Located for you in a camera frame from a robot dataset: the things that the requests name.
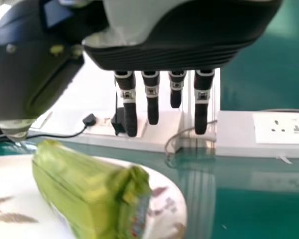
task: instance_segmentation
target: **glass table surface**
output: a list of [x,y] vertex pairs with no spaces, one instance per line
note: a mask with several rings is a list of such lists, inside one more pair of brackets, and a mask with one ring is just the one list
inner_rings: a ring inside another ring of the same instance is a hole
[[[162,153],[64,143],[77,151],[138,163],[183,192],[186,239],[299,239],[299,159],[216,158],[210,149]],[[20,154],[0,145],[0,156]]]

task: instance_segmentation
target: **screw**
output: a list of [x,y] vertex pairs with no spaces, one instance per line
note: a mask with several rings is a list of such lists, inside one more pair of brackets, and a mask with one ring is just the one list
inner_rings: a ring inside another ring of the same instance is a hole
[[54,45],[50,48],[50,53],[53,56],[59,56],[64,52],[64,46],[63,45]]
[[81,45],[74,45],[71,48],[73,58],[77,59],[83,54],[83,47]]
[[7,51],[7,53],[10,53],[10,54],[15,53],[16,49],[17,49],[17,47],[12,44],[8,44],[8,46],[6,46],[6,51]]

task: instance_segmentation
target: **green snack package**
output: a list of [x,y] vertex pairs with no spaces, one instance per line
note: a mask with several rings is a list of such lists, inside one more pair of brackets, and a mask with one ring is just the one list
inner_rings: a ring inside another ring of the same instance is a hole
[[124,168],[47,140],[32,161],[37,186],[77,239],[140,239],[151,189],[138,166]]

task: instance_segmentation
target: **white plate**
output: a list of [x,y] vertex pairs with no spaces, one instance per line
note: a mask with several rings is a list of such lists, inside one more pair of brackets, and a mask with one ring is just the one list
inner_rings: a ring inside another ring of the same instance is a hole
[[[0,215],[22,214],[39,223],[4,223],[0,221],[0,239],[71,239],[68,229],[58,220],[41,197],[32,176],[31,155],[0,157]],[[101,158],[121,166],[129,162]],[[179,188],[167,177],[144,167],[150,175],[155,193],[150,201],[144,239],[179,239],[187,222],[185,199]]]

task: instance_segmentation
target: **wall socket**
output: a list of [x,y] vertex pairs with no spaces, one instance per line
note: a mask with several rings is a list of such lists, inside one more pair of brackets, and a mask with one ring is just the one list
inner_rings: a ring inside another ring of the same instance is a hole
[[299,144],[299,113],[253,113],[256,143]]

